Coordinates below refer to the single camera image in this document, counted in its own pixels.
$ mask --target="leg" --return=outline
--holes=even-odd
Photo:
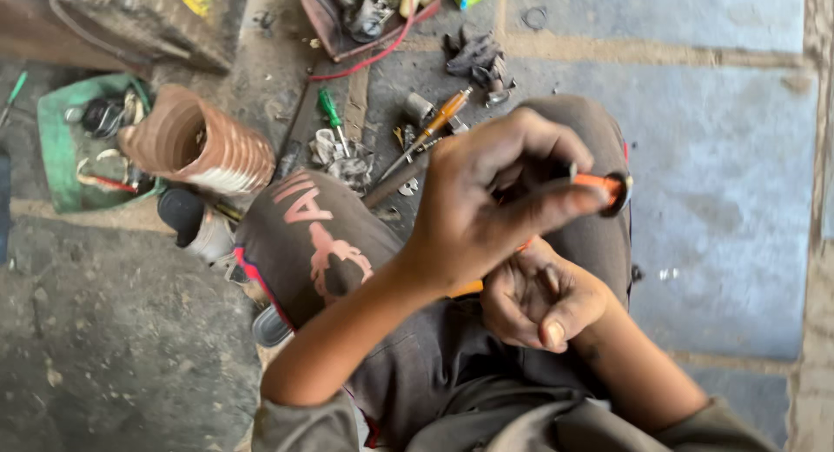
[[[292,329],[402,247],[353,191],[309,170],[261,191],[235,233],[238,259]]]
[[[593,173],[628,169],[620,127],[599,103],[578,95],[531,99],[520,106],[569,126],[594,155]],[[628,308],[631,291],[631,208],[616,217],[586,216],[544,236],[564,258],[599,277]]]

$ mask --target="brown corrugated pipe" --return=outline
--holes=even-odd
[[[119,144],[151,175],[223,195],[260,191],[275,171],[275,152],[263,135],[177,84],[159,88],[148,118],[121,128]]]

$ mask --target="green screwdriver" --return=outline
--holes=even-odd
[[[339,140],[342,141],[342,147],[344,148],[344,156],[350,157],[348,143],[344,140],[344,135],[342,134],[342,120],[336,114],[336,104],[333,102],[333,96],[330,95],[330,92],[325,87],[318,89],[318,103],[321,104],[324,113],[327,113],[327,116],[330,117],[330,127],[339,133]]]
[[[14,85],[12,93],[8,95],[8,100],[6,100],[6,107],[3,108],[3,113],[0,113],[0,128],[2,128],[3,123],[6,122],[6,118],[8,117],[8,111],[12,109],[14,99],[17,98],[17,94],[20,93],[20,89],[23,87],[23,84],[26,83],[27,75],[28,73],[26,71],[20,73],[20,77],[17,78],[17,83]]]

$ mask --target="gray pants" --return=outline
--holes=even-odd
[[[598,103],[575,95],[527,100],[522,106],[571,127],[596,159],[593,172],[626,169],[620,128]],[[545,236],[556,252],[599,277],[627,305],[631,289],[630,211],[586,216]],[[297,329],[327,303],[359,287],[402,242],[352,191],[303,170],[261,192],[237,231],[238,257]],[[436,420],[455,387],[500,374],[588,395],[606,392],[575,352],[507,346],[484,329],[477,297],[446,299],[391,332],[345,388],[380,436],[401,449]]]

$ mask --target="gray shirt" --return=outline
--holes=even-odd
[[[253,452],[359,450],[347,393],[293,407],[263,400]],[[648,435],[574,389],[490,376],[462,385],[438,418],[412,437],[407,452],[706,452],[777,451],[722,399],[660,433]]]

